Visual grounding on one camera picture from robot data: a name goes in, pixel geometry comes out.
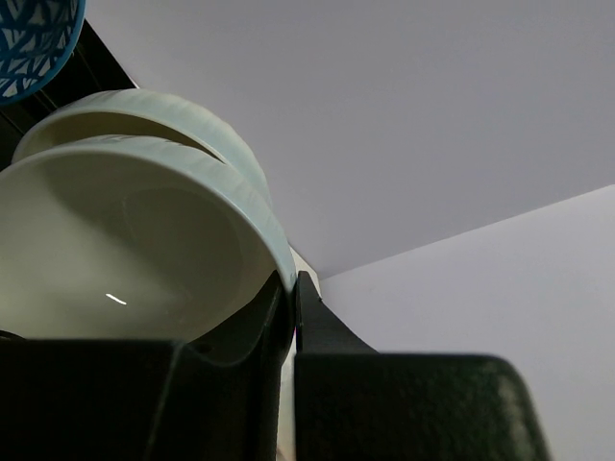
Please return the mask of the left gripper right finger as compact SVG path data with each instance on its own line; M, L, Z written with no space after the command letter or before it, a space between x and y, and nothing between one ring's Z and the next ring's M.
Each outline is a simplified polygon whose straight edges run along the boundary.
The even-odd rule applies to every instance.
M300 460L547 460L528 388L493 355L377 352L295 288Z

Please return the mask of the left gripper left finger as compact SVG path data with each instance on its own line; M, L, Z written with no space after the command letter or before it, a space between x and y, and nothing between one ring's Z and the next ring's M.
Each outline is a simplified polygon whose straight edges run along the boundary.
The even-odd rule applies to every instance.
M272 460L283 284L201 338L1 335L5 460Z

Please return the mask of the white bowl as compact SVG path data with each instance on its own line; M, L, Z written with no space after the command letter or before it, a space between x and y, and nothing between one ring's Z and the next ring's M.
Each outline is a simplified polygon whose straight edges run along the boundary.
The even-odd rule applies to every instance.
M27 339L193 341L295 263L231 166L149 136L68 142L1 174L1 328Z
M152 136L198 149L234 168L272 203L254 152L230 124L182 97L144 88L102 91L57 109L26 132L12 162L107 134Z

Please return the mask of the blue patterned bowl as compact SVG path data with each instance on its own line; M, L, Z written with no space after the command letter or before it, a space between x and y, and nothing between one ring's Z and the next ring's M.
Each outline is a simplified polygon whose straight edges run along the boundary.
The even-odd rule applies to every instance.
M1 2L1 104L21 101L65 66L85 22L86 2Z

